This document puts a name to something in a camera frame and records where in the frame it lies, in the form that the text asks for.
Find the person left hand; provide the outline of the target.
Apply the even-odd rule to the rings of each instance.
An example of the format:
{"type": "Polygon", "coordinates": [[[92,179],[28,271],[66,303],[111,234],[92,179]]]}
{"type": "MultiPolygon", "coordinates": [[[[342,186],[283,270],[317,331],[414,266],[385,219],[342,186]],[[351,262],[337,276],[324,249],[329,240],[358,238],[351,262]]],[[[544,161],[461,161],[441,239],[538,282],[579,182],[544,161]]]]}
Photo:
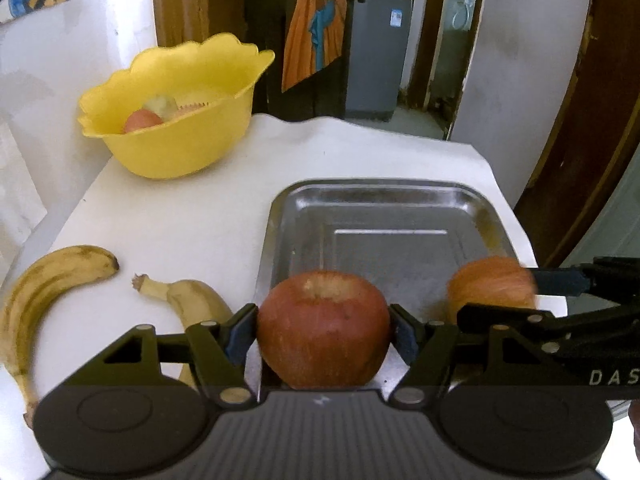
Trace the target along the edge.
{"type": "Polygon", "coordinates": [[[633,400],[629,404],[628,417],[634,428],[634,452],[640,460],[640,400],[633,400]]]}

